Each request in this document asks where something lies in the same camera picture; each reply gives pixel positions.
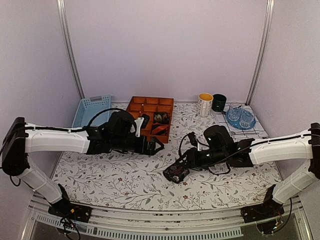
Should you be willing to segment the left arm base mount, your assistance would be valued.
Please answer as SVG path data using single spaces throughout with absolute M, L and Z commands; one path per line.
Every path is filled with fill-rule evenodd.
M 91 217 L 92 208 L 89 206 L 71 203 L 65 188 L 58 184 L 61 190 L 62 199 L 57 203 L 50 204 L 48 213 L 58 217 L 68 217 L 74 221 L 88 223 Z

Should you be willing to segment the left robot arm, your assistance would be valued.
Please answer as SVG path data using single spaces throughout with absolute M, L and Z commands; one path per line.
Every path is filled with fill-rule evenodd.
M 75 210 L 66 190 L 28 159 L 30 153 L 99 155 L 116 151 L 154 156 L 165 147 L 156 137 L 142 135 L 150 120 L 148 115 L 134 118 L 119 108 L 110 108 L 110 112 L 108 121 L 99 126 L 93 126 L 91 119 L 87 125 L 76 128 L 39 126 L 26 123 L 23 117 L 16 118 L 2 142 L 1 169 L 40 193 L 63 217 L 70 217 Z

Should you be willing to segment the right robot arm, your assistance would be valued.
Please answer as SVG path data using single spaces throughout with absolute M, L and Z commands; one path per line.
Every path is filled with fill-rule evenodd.
M 289 198 L 320 179 L 320 125 L 315 122 L 300 133 L 266 139 L 247 138 L 235 142 L 226 127 L 213 125 L 203 133 L 208 148 L 193 147 L 180 154 L 177 162 L 183 170 L 207 168 L 228 163 L 246 168 L 268 162 L 304 159 L 304 164 L 285 180 L 269 187 L 258 213 L 269 218 Z

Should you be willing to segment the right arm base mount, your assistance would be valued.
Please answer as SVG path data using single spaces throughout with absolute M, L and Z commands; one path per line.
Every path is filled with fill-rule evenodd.
M 265 220 L 277 216 L 279 217 L 284 214 L 283 204 L 273 200 L 273 190 L 275 186 L 276 185 L 274 184 L 267 189 L 262 203 L 241 208 L 240 214 L 245 223 Z

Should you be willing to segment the dark floral necktie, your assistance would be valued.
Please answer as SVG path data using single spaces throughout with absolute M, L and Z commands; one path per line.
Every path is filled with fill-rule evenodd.
M 190 173 L 190 170 L 184 164 L 175 162 L 162 173 L 168 181 L 179 184 L 184 181 L 184 178 Z

